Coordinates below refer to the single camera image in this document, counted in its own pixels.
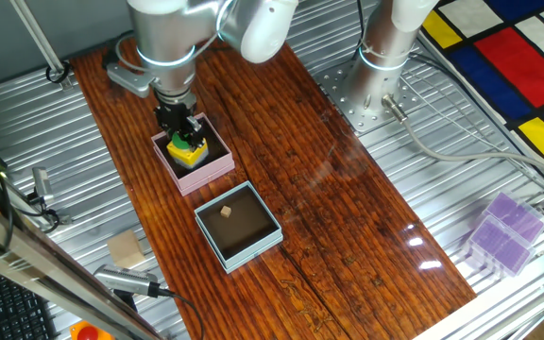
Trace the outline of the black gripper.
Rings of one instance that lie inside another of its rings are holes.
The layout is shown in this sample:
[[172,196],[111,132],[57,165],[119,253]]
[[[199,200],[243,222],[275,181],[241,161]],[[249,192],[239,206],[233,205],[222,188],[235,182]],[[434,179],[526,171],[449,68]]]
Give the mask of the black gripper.
[[154,109],[158,125],[165,130],[165,134],[170,142],[173,140],[187,141],[183,130],[188,129],[188,144],[192,149],[198,149],[206,143],[202,133],[202,126],[193,116],[193,108],[188,108],[185,104],[160,104]]

